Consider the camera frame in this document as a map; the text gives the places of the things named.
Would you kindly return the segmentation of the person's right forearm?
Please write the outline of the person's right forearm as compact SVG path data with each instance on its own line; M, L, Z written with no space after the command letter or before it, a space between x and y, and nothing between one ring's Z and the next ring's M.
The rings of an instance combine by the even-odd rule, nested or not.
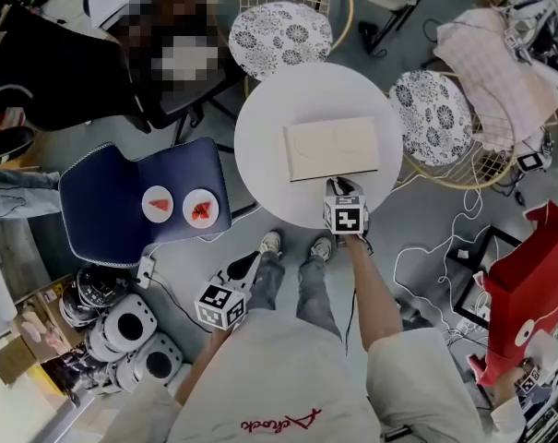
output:
M401 333L402 318L366 244L354 235L344 239L353 268L362 347L368 352L374 342Z

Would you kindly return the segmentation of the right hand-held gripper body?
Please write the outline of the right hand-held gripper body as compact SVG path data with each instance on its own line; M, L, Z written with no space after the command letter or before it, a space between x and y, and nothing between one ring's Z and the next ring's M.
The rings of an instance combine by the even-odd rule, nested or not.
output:
M333 234L363 235L369 224L365 196L325 196L324 221L327 229Z

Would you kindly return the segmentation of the person's right shoe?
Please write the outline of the person's right shoe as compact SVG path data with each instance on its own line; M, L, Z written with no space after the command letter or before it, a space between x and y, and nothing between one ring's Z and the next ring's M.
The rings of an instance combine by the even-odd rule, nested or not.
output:
M328 262L332 256L333 244L328 236L318 236L310 247L309 258L319 258Z

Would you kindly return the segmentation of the white oblong board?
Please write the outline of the white oblong board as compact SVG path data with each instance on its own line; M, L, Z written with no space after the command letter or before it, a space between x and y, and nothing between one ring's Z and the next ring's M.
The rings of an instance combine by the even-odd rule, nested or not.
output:
M558 71L543 64L540 61L532 60L531 67L533 70L546 80L550 81L553 85L558 88Z

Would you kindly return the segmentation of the white round plate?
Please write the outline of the white round plate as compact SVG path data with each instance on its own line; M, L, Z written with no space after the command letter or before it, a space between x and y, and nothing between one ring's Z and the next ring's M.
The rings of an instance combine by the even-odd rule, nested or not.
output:
M171 201L171 207L169 211L162 211L156 209L149 205L149 201L152 199L167 198ZM141 206L146 218L153 223L164 223L169 220L173 213L174 202L172 194L169 190L163 186L151 186L149 187L141 200Z
M192 221L192 210L197 203L200 202L211 202L210 207L210 218L208 220ZM183 215L188 224L197 229L207 229L212 226L218 219L220 214L220 206L215 195L202 188L194 189L189 192L184 198L183 202Z

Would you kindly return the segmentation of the unused grey gripper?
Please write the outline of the unused grey gripper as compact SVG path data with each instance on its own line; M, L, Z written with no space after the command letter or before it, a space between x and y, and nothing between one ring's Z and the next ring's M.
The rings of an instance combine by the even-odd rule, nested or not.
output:
M504 31L505 46L511 53L513 58L523 64L532 65L532 59L528 52L528 48L522 42L521 38L513 29L506 29Z

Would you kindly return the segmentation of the white floor device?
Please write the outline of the white floor device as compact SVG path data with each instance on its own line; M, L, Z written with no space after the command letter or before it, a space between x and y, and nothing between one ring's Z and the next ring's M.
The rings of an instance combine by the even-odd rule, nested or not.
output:
M539 170L547 171L552 164L551 156L544 156L539 152L530 152L516 157L516 166L523 174L536 172Z

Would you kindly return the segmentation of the white round table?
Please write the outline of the white round table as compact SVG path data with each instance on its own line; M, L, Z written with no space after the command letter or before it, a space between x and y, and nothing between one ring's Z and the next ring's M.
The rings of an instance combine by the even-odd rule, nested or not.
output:
M374 119L380 168L354 174L369 210L390 194L402 164L401 121L385 94L366 76L331 63L289 66L260 83L238 115L234 152L253 198L287 223L324 226L323 179L291 182L282 131L285 126L369 116Z

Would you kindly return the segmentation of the open cardboard box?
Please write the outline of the open cardboard box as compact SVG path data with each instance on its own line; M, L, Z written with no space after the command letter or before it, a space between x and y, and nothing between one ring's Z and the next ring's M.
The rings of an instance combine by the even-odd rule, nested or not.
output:
M83 334L66 322L60 299L75 278L68 274L17 303L10 323L11 336L0 347L0 380L11 386L30 368L60 357L84 341Z

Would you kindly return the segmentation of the pink checked tablecloth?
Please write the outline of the pink checked tablecloth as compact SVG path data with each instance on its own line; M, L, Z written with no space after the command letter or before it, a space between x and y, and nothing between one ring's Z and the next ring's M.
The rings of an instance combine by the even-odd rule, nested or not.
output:
M471 9L439 26L433 53L459 76L480 118L487 150L537 149L541 129L558 109L558 89L515 60L505 22L490 8Z

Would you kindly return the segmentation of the blue padded chair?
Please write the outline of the blue padded chair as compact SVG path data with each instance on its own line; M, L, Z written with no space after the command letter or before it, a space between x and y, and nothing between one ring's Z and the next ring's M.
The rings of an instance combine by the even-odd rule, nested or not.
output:
M163 186L172 194L173 213L164 223L153 223L143 213L141 200L151 186ZM217 221L207 229L190 226L183 215L184 198L198 188L212 192L220 206ZM218 147L212 138L136 160L106 143L64 172L59 194L73 253L108 267L134 267L149 246L222 233L232 225Z

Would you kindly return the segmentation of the black table frame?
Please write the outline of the black table frame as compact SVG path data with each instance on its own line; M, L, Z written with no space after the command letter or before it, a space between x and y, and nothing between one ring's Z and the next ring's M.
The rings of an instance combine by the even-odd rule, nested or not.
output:
M450 259L469 273L469 277L460 288L458 297L451 300L452 310L461 318L465 318L484 330L487 330L489 326L489 312L479 312L479 309L481 305L488 307L491 300L487 299L485 295L479 299L484 290L477 283L476 276L490 267L484 263L489 247L501 243L515 249L521 244L521 241L491 225L483 229L481 235L475 240L474 247L471 249L458 247L445 256L446 259Z

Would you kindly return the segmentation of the black office chair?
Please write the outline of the black office chair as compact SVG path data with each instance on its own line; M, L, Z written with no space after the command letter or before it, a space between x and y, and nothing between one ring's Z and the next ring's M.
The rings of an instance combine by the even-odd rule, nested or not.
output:
M187 80L131 67L120 44L64 28L22 6L0 18L0 111L20 108L41 131L122 116L143 133L197 112L244 77L228 49Z

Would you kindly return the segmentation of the person's left forearm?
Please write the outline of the person's left forearm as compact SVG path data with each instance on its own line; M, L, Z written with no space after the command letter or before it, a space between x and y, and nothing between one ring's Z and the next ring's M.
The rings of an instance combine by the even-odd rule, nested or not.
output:
M184 406L194 390L196 383L203 375L204 371L208 367L209 363L219 351L222 344L231 336L232 329L222 330L214 329L208 340L208 344L204 347L201 353L196 358L195 362L192 364L191 370L184 378L179 389L176 391L174 398L175 400Z

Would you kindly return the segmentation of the white power strip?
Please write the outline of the white power strip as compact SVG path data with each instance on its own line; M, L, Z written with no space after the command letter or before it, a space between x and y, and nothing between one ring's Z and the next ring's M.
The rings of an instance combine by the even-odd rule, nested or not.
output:
M155 269L155 260L151 256L143 256L137 267L137 285L147 289L151 283L151 276Z
M450 340L474 340L477 342L487 341L488 330L477 325L466 317L461 318L451 330Z

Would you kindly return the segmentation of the white rounded appliance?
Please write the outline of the white rounded appliance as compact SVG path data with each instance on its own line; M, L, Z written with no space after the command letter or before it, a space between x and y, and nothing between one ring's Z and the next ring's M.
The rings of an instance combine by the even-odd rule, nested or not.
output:
M515 345L542 371L553 372L558 369L558 340L538 327L539 322L528 319L517 333Z

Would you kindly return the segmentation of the red tablecloth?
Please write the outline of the red tablecloth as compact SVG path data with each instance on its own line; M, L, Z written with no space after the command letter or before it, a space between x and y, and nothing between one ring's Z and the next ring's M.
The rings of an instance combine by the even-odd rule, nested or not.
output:
M482 276L491 297L488 349L469 365L483 386L519 365L538 332L558 325L558 205L548 200L525 217L533 233Z

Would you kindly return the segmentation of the person's white shirt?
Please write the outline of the person's white shirt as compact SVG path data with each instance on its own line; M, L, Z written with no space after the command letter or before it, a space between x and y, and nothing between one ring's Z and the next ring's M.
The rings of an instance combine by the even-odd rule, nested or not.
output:
M294 317L251 311L185 403L140 383L101 443L382 443L406 426L415 443L483 443L481 419L432 328L374 342L364 387L340 340Z

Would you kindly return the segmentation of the person's left shoe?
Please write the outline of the person's left shoe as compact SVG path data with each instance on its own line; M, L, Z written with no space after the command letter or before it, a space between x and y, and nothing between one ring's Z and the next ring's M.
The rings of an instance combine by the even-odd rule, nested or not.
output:
M260 243L259 253L261 255L272 253L281 256L281 234L278 231L269 231L266 233Z

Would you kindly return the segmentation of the person's shoe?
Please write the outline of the person's shoe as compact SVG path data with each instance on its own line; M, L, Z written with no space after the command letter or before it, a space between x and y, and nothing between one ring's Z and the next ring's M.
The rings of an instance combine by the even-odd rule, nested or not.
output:
M328 236L318 236L310 247L309 258L319 258L328 262L332 256L333 244Z
M266 233L260 243L259 253L261 255L272 253L281 256L281 234L278 231L269 231Z

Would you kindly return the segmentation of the white black backpack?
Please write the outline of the white black backpack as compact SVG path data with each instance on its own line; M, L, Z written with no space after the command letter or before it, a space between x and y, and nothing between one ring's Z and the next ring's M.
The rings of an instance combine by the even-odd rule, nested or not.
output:
M558 66L557 0L507 0L500 15L505 30L517 32L532 60Z

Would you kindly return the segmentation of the floral round cushion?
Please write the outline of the floral round cushion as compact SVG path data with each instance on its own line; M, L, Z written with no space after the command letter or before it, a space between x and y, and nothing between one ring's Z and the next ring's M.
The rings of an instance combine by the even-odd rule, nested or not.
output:
M233 21L229 34L233 59L258 81L284 67L324 61L332 43L326 16L287 1L246 9Z
M388 98L402 121L405 151L431 167L457 162L472 141L468 101L448 76L431 70L402 74Z

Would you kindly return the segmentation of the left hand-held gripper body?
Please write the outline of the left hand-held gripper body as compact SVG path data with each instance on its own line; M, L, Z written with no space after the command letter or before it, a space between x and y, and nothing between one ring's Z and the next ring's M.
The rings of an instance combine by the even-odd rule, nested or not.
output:
M210 327L231 329L246 313L246 295L222 285L206 283L194 301L196 317Z

